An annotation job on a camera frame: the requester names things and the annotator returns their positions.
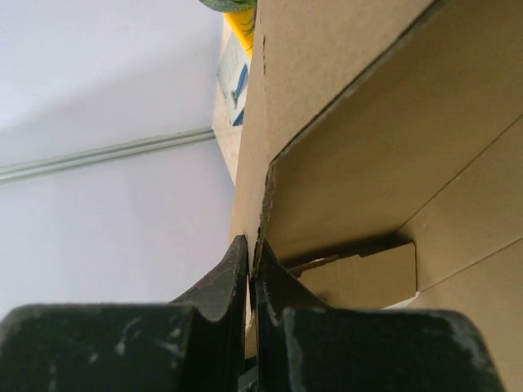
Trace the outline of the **blue razor box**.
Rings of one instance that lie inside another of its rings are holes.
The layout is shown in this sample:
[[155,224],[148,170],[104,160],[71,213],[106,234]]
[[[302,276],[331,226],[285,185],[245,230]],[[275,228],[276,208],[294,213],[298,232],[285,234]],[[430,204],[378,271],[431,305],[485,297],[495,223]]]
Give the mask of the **blue razor box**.
[[232,126],[243,124],[250,63],[248,53],[232,34],[225,45],[217,69],[217,81]]

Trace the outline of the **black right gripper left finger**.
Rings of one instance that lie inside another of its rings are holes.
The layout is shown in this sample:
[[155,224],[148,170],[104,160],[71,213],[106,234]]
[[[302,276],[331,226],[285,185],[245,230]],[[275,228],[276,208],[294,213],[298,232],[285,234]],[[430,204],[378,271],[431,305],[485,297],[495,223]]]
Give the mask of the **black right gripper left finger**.
[[4,391],[235,391],[244,365],[248,252],[174,301],[32,304],[1,322]]

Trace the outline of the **brown cardboard box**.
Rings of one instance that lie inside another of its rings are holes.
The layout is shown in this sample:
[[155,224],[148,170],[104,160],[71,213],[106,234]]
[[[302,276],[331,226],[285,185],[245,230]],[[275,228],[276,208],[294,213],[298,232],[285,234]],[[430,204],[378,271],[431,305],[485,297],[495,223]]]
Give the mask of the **brown cardboard box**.
[[464,313],[520,389],[521,2],[260,2],[231,231],[252,265],[412,241],[370,292]]

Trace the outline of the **yellow plastic tray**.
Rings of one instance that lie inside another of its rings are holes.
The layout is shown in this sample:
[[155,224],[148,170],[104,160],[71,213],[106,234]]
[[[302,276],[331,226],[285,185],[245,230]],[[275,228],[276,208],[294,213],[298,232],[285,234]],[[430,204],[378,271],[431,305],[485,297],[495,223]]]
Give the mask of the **yellow plastic tray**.
[[225,13],[224,18],[248,56],[252,57],[255,29],[254,10],[249,9],[240,13]]

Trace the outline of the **green melon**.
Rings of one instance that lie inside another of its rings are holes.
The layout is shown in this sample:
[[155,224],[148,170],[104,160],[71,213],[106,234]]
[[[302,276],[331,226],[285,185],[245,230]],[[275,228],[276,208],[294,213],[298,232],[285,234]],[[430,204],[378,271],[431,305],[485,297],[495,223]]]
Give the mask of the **green melon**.
[[240,13],[254,10],[257,0],[199,0],[207,8],[220,13]]

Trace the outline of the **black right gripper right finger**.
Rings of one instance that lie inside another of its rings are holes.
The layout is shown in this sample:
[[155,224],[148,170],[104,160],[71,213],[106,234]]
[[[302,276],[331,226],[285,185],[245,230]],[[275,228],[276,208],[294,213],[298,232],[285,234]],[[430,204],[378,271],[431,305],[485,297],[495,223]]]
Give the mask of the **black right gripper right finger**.
[[501,391],[482,335],[448,310],[340,310],[259,252],[262,391]]

